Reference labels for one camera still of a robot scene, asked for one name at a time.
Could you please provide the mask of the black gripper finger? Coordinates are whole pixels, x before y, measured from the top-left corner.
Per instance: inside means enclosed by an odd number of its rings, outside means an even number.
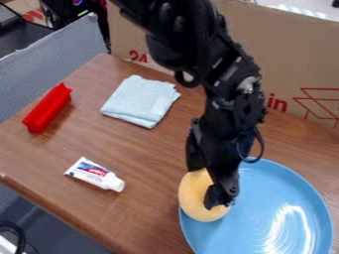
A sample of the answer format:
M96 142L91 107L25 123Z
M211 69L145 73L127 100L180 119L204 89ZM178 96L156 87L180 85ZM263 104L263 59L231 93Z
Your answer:
M226 188L218 185L208 186L204 196L204 208L211 210L219 205L223 205L224 207L231 206L235 203L239 192L240 189L238 185L230 185Z

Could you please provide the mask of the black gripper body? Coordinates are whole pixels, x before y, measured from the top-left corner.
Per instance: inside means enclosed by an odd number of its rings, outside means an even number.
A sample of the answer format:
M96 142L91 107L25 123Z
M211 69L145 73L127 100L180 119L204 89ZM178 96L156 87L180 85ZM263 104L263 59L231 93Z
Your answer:
M255 139L264 150L256 125L266 113L262 99L208 98L202 117L192 119L186 144L187 168L190 172L207 169L218 189L236 189L240 163L255 163L260 159L262 153L254 160L248 155Z

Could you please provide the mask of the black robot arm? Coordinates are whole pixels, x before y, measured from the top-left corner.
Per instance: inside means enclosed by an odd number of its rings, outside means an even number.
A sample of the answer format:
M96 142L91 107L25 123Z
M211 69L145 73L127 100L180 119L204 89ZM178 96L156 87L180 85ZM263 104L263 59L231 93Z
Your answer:
M240 192L240 163L252 162L252 145L263 142L258 125L267 109L255 60L232 40L211 0L108 1L145 31L156 63L183 86L206 89L204 113L191 121L187 168L206 169L211 176L204 207L228 206Z

